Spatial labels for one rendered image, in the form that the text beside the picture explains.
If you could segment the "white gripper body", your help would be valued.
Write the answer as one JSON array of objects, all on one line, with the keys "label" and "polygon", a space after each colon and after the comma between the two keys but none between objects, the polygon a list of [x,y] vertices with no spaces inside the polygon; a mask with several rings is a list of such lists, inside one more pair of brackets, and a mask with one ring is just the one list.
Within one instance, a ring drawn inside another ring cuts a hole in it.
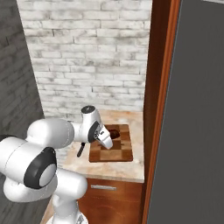
[{"label": "white gripper body", "polygon": [[113,142],[110,137],[110,133],[107,129],[104,129],[100,132],[98,139],[100,141],[100,144],[108,150],[113,146]]}]

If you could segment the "dark brown steak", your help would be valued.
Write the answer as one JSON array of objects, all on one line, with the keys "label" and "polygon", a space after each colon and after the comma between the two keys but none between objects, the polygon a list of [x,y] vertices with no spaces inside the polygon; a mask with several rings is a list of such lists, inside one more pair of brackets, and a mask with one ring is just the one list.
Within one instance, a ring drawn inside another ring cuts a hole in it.
[{"label": "dark brown steak", "polygon": [[118,138],[118,137],[120,136],[119,131],[116,130],[116,129],[111,129],[111,130],[109,131],[109,133],[110,133],[110,137],[111,137],[112,139],[116,139],[116,138]]}]

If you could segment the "checkered wooden cutting board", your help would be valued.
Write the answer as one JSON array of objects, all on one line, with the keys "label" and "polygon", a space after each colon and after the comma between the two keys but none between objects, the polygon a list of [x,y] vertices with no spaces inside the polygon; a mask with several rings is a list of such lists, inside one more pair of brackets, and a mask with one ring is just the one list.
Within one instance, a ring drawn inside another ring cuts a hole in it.
[{"label": "checkered wooden cutting board", "polygon": [[89,162],[131,162],[133,160],[130,129],[128,124],[107,124],[106,128],[117,131],[120,136],[113,139],[113,147],[106,149],[97,141],[90,144]]}]

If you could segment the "brown wooden fridge housing panel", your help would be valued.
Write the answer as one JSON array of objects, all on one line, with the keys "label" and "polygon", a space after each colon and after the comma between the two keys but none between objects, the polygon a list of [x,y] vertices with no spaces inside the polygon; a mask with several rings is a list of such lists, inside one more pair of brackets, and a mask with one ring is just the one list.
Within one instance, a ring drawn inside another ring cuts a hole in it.
[{"label": "brown wooden fridge housing panel", "polygon": [[147,224],[165,97],[181,0],[152,0],[143,103],[144,184],[142,223]]}]

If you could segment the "grey fridge door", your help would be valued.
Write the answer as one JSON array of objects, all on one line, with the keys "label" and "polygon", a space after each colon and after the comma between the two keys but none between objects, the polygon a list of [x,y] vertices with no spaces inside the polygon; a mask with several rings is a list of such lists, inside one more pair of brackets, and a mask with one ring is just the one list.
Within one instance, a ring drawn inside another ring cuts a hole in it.
[{"label": "grey fridge door", "polygon": [[224,224],[224,0],[181,0],[148,224]]}]

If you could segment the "brown wooden drawer front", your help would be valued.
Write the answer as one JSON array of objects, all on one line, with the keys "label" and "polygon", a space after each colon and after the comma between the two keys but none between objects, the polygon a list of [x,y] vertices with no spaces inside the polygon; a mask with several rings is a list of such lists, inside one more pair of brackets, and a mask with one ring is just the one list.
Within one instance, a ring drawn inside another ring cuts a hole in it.
[{"label": "brown wooden drawer front", "polygon": [[[115,186],[117,190],[91,189],[91,185]],[[88,224],[141,224],[142,188],[142,183],[88,178],[79,207]]]}]

